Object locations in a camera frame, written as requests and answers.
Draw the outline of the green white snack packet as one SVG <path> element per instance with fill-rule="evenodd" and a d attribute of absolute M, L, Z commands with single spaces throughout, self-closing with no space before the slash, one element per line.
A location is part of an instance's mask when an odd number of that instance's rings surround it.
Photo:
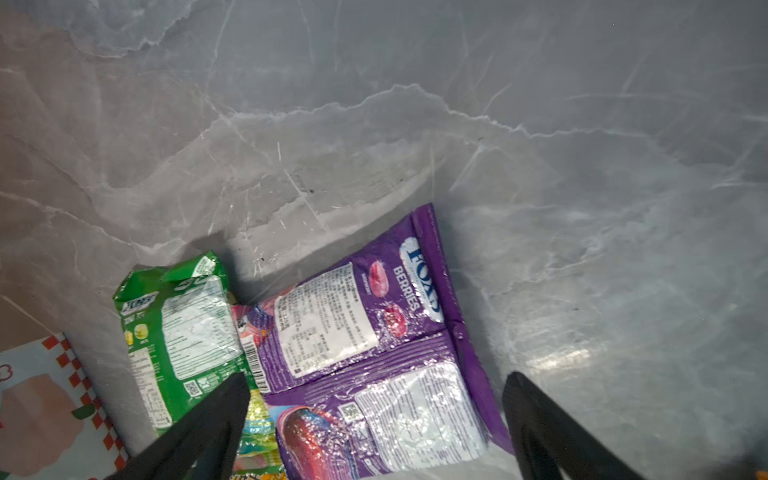
<path fill-rule="evenodd" d="M 113 301 L 132 373 L 153 429 L 163 435 L 233 374 L 250 392 L 232 476 L 283 479 L 275 427 L 236 329 L 244 310 L 213 252 L 132 271 Z"/>

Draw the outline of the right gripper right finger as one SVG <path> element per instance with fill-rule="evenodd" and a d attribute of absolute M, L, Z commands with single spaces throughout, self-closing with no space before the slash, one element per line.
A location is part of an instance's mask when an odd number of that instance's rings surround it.
<path fill-rule="evenodd" d="M 524 479 L 642 479 L 523 373 L 507 377 L 502 405 Z"/>

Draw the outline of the purple snack packet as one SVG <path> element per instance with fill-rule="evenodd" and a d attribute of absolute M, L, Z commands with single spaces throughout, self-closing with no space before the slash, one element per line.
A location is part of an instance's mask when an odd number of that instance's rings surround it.
<path fill-rule="evenodd" d="M 236 316 L 291 479 L 365 479 L 512 442 L 471 342 L 435 209 Z"/>

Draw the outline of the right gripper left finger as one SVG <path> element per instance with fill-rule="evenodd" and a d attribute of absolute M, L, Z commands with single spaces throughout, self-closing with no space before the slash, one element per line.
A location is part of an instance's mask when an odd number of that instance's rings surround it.
<path fill-rule="evenodd" d="M 245 375 L 231 375 L 110 478 L 228 479 L 233 472 L 249 401 Z"/>

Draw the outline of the white paper bag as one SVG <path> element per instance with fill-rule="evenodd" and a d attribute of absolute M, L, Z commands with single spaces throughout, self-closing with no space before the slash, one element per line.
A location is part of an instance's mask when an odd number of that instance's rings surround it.
<path fill-rule="evenodd" d="M 129 459 L 64 334 L 1 353 L 3 479 L 104 479 Z"/>

